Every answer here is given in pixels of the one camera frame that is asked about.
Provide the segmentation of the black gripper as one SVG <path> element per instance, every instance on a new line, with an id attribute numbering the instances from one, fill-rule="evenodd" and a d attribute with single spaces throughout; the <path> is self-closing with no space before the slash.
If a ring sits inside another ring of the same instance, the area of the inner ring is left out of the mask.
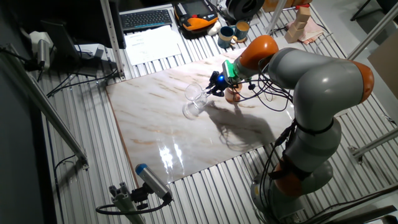
<path id="1" fill-rule="evenodd" d="M 209 79 L 209 84 L 206 87 L 206 92 L 211 93 L 214 96 L 224 97 L 224 91 L 230 87 L 229 77 L 223 72 L 219 73 L 214 71 Z"/>

